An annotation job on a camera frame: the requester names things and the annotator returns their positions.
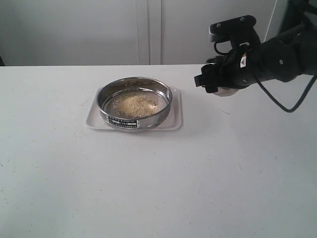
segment black cable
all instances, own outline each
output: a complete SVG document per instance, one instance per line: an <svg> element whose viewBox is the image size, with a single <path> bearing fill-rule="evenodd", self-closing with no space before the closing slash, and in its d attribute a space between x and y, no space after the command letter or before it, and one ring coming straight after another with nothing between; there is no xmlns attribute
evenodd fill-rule
<svg viewBox="0 0 317 238"><path fill-rule="evenodd" d="M277 101L273 95L263 86L263 84L259 81L259 78L257 77L257 75L254 73L254 71L251 69L251 72L255 78L255 81L258 83L258 85L262 88L262 90L268 95L269 98L271 98L271 100L273 102L275 102L275 104L277 104L283 111L287 112L287 113L293 113L294 111L296 111L296 109L299 108L299 106L302 104L302 102L304 101L304 99L306 98L307 94L309 93L309 91L311 90L313 84L315 83L316 79L317 79L317 75L314 75L312 77L312 79L309 81L309 83L307 84L305 90L303 91L300 99L297 101L297 103L295 104L295 106L293 106L291 109L288 109L286 107L284 107L279 101Z"/></svg>
<svg viewBox="0 0 317 238"><path fill-rule="evenodd" d="M226 56L228 53L220 52L220 51L217 49L217 44L218 44L218 42L215 42L214 45L213 45L214 51L216 51L216 53L217 53L218 55Z"/></svg>

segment white tray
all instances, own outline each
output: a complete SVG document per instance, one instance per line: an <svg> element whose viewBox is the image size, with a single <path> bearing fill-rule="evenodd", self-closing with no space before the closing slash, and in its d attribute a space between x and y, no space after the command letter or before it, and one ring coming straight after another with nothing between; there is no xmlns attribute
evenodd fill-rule
<svg viewBox="0 0 317 238"><path fill-rule="evenodd" d="M170 87L173 93L173 101L171 103L170 113L167 119L157 127L150 130L176 130L182 125L182 104L180 91L174 87ZM86 119L86 126L94 130L115 130L108 126L101 117L99 108L96 102L96 97L99 89L94 97L91 108Z"/></svg>

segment table surface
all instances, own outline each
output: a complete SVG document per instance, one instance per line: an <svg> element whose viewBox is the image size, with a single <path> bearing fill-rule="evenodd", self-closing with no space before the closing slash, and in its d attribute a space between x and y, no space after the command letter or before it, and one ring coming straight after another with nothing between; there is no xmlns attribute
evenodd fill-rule
<svg viewBox="0 0 317 238"><path fill-rule="evenodd" d="M317 86L293 114L257 85L195 88L201 65L0 68L1 238L315 238ZM85 127L96 91L182 93L177 131ZM310 77L265 85L289 107Z"/></svg>

